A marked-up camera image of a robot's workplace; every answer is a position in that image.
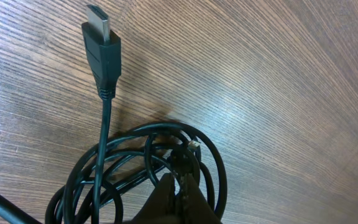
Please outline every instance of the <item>tangled cable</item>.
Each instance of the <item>tangled cable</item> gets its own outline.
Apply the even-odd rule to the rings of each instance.
[[[157,136],[173,136],[179,139],[181,143],[154,143]],[[147,140],[142,147],[116,149],[118,145],[124,141],[141,137],[147,137]],[[190,141],[198,140],[202,141],[211,151],[216,167],[218,168],[219,195],[216,206],[214,202],[214,187],[211,174],[201,161],[200,147],[198,146],[195,150],[188,147]],[[115,159],[118,160],[104,172],[103,168],[101,169],[102,173],[99,174],[99,176],[101,176],[101,185],[106,190],[103,193],[98,194],[100,203],[94,205],[93,194],[95,186],[93,186],[86,195],[78,213],[75,214],[78,200],[84,186],[86,184],[95,184],[97,173],[95,173],[94,179],[92,179],[90,175],[94,169],[97,169],[97,159],[93,159],[93,161],[86,167],[85,165],[95,154],[97,154],[98,148],[98,144],[93,146],[80,158],[74,166],[67,180],[66,186],[63,186],[52,197],[45,214],[46,224],[61,223],[63,219],[66,224],[84,223],[91,215],[93,216],[94,210],[99,210],[110,202],[114,202],[116,208],[114,222],[121,223],[123,219],[123,206],[121,200],[122,194],[147,179],[150,179],[154,186],[156,186],[158,184],[156,173],[165,167],[172,173],[176,172],[172,167],[172,155],[164,159],[156,153],[156,151],[160,149],[171,149],[172,152],[180,151],[184,153],[191,161],[192,174],[197,183],[200,182],[200,171],[203,173],[206,182],[207,202],[213,209],[215,215],[219,219],[222,217],[227,199],[227,180],[223,161],[218,150],[216,149],[216,146],[198,129],[187,124],[171,121],[145,124],[131,129],[126,133],[122,133],[118,137],[108,139],[106,143],[104,162],[113,161]],[[118,170],[120,166],[136,156],[144,157],[145,167],[142,170],[138,170],[137,172],[115,182],[114,184],[108,181],[108,177],[114,171]]]

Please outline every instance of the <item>metal connector tip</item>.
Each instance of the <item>metal connector tip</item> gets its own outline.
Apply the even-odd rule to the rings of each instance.
[[[104,43],[110,41],[109,16],[101,8],[87,5],[86,13],[89,24],[103,37]]]

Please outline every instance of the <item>wooden surface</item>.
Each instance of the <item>wooden surface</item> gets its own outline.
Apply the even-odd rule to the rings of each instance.
[[[0,1],[0,193],[42,222],[99,138],[87,3]],[[358,0],[92,3],[122,39],[111,133],[204,131],[226,166],[224,223],[358,223]],[[123,196],[125,218],[152,189]]]

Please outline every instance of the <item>cable strain relief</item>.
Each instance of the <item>cable strain relief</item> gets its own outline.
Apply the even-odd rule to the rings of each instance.
[[[99,97],[102,100],[112,100],[116,96],[116,89],[104,90],[102,88],[98,88]]]

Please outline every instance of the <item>brown wood grain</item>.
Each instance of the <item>brown wood grain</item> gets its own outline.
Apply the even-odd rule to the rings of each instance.
[[[164,118],[204,131],[224,223],[358,223],[358,0],[0,1],[0,194],[43,222],[98,142],[88,3],[122,39],[111,134]],[[152,189],[123,196],[125,219]]]

